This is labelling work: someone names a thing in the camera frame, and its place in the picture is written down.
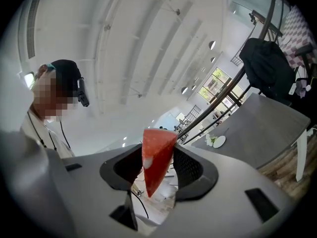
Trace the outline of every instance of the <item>table leg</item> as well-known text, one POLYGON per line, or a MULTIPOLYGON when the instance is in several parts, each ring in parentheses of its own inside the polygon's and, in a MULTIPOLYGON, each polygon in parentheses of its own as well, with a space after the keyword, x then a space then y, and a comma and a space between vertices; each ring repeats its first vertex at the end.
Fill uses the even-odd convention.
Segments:
POLYGON ((296 181, 300 181, 303 177, 307 152, 307 131, 297 139, 297 171, 296 181))

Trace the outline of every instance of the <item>black jacket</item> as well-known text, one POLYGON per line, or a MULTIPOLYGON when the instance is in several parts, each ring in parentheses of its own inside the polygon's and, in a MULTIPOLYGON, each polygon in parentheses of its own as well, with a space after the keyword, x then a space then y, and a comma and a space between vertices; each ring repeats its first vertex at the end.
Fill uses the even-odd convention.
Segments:
POLYGON ((240 53, 240 59, 252 87, 260 89, 271 99, 280 102, 288 99, 295 72, 276 43, 250 38, 240 53))

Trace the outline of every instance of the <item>gray table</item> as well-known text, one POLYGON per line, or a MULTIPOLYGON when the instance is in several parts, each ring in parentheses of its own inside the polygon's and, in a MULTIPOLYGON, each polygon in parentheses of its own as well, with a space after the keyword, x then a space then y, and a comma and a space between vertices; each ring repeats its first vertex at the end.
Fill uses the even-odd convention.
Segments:
POLYGON ((260 168, 303 135, 301 149, 305 166, 305 132, 309 123, 310 119, 296 110, 267 97, 252 94, 235 113, 210 132, 210 135, 226 136, 224 145, 219 148, 208 146, 204 136, 192 146, 260 168))

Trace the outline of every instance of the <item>air vent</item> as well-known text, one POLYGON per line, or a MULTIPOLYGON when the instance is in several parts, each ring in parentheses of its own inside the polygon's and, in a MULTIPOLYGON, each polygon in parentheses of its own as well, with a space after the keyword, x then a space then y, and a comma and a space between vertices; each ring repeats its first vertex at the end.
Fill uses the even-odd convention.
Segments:
POLYGON ((32 0, 29 16, 28 16, 28 23, 27 23, 27 29, 26 29, 26 44, 27 44, 29 59, 35 56, 34 26, 35 26, 35 17, 36 17, 36 12, 38 10, 39 2, 40 0, 32 0))

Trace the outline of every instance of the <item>watermelon slice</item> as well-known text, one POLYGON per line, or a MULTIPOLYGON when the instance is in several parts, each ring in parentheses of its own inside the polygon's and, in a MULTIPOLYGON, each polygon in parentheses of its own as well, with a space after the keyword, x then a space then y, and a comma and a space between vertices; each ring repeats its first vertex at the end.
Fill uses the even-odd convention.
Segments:
POLYGON ((142 164, 148 196, 157 190, 169 168, 177 133, 165 129, 145 129, 142 164))

